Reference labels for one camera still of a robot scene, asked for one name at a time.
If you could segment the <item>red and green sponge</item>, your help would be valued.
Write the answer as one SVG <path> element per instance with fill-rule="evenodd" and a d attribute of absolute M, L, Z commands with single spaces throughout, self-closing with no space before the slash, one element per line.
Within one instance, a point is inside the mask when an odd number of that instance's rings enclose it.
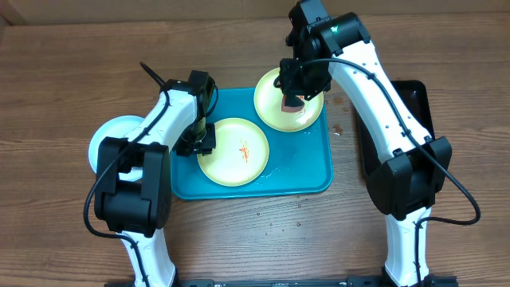
<path fill-rule="evenodd" d="M 304 108 L 304 102 L 298 96 L 284 95 L 282 98 L 281 111 L 287 113 L 299 112 Z"/>

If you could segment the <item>yellow-green plate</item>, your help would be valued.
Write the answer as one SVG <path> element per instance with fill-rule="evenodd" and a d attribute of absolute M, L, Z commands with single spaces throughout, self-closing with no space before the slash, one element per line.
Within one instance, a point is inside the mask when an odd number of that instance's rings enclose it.
<path fill-rule="evenodd" d="M 298 112 L 283 112 L 283 93 L 273 86 L 279 75 L 280 69 L 268 71 L 257 83 L 253 102 L 257 114 L 262 121 L 273 129 L 280 132 L 298 132 L 312 125 L 322 112 L 324 106 L 324 94 L 321 92 L 311 100 L 305 100 L 304 107 Z"/>
<path fill-rule="evenodd" d="M 269 161 L 269 142 L 253 122 L 227 118 L 214 124 L 216 148 L 198 155 L 198 165 L 211 181 L 227 187 L 252 182 Z"/>

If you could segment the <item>light blue plate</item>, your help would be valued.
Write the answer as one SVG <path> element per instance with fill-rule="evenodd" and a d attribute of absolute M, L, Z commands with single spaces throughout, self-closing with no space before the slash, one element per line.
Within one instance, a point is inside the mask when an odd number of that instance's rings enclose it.
<path fill-rule="evenodd" d="M 118 116 L 103 124 L 91 138 L 88 147 L 88 161 L 92 170 L 97 170 L 99 146 L 105 137 L 124 138 L 142 122 L 140 116 Z"/>

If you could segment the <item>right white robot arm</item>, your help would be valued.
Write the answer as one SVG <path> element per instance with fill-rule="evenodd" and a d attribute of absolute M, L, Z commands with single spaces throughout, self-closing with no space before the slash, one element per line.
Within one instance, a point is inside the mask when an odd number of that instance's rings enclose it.
<path fill-rule="evenodd" d="M 293 50 L 280 62 L 274 86 L 281 107 L 296 112 L 336 82 L 353 103 L 367 191 L 386 220 L 387 257 L 382 283 L 389 286 L 455 286 L 430 273 L 426 219 L 443 186 L 452 149 L 436 138 L 403 103 L 380 64 L 375 45 L 356 14 L 337 18 L 319 1 L 300 1 L 289 12 Z"/>

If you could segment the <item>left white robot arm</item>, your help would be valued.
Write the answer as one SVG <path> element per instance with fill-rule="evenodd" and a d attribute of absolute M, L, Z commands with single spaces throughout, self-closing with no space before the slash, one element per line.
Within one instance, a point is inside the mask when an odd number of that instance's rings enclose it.
<path fill-rule="evenodd" d="M 101 140 L 96 181 L 84 204 L 84 224 L 91 234 L 119 239 L 135 271 L 134 286 L 175 286 L 163 227 L 171 210 L 171 162 L 180 156 L 209 155 L 216 147 L 207 117 L 218 101 L 218 87 L 207 72 L 193 70 L 187 81 L 164 81 L 159 102 L 122 138 Z"/>

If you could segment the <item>teal plastic tray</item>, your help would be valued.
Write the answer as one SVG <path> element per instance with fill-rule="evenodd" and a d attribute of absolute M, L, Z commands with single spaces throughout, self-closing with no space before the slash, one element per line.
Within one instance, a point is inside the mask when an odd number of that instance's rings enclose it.
<path fill-rule="evenodd" d="M 298 132 L 280 132 L 256 112 L 254 88 L 222 89 L 209 121 L 242 118 L 256 124 L 269 142 L 269 161 L 250 183 L 227 187 L 211 181 L 198 165 L 198 155 L 171 154 L 171 189 L 186 200 L 294 195 L 325 191 L 332 183 L 332 153 L 326 110 Z"/>

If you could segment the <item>black rectangular tray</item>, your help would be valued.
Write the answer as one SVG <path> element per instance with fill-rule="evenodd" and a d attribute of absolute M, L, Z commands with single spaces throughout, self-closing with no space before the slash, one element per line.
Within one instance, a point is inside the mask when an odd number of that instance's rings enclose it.
<path fill-rule="evenodd" d="M 410 113 L 434 139 L 434 126 L 425 85 L 418 80 L 391 81 L 391 84 Z M 367 179 L 370 173 L 379 167 L 381 163 L 379 162 L 373 139 L 357 112 L 355 112 L 355 119 L 363 177 Z"/>

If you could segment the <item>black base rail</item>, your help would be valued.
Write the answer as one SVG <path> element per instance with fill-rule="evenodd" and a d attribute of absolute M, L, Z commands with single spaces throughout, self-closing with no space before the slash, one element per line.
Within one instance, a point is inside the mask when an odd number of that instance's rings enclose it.
<path fill-rule="evenodd" d="M 133 282 L 106 283 L 105 287 L 133 287 Z M 393 286 L 383 276 L 351 276 L 341 280 L 298 280 L 298 281 L 213 281 L 188 280 L 177 281 L 176 287 L 383 287 Z M 426 279 L 426 287 L 458 287 L 456 277 L 436 277 Z"/>

